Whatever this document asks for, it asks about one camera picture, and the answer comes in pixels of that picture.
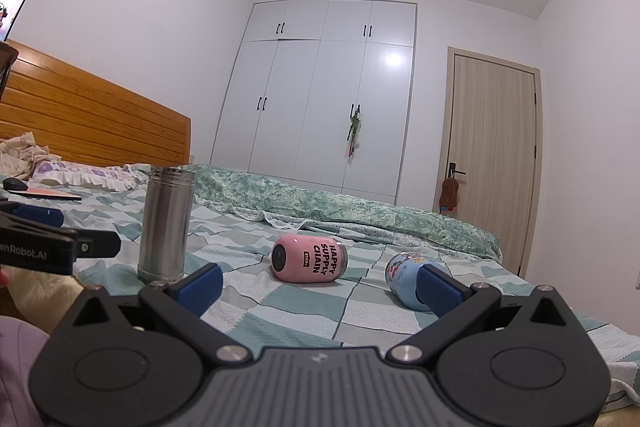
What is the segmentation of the hand holding other gripper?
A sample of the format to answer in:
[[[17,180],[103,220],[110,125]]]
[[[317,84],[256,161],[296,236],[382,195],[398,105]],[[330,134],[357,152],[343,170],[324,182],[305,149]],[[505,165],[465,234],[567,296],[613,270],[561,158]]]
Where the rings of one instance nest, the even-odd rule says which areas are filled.
[[[10,278],[8,273],[4,270],[0,270],[0,287],[5,288],[10,283]]]

